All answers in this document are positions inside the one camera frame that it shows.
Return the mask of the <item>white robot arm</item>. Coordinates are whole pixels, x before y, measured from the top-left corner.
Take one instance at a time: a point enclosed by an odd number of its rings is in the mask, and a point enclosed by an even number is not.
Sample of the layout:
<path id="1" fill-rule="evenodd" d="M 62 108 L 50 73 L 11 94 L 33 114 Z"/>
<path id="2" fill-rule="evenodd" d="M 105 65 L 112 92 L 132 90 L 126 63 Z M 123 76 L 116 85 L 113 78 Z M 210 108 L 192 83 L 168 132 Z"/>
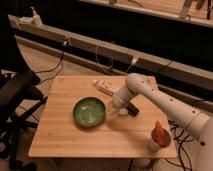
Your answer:
<path id="1" fill-rule="evenodd" d="M 112 115 L 126 108 L 138 95 L 150 100 L 199 142 L 194 171 L 213 171 L 213 117 L 152 88 L 147 77 L 138 73 L 126 76 L 125 84 L 113 94 L 106 112 Z"/>

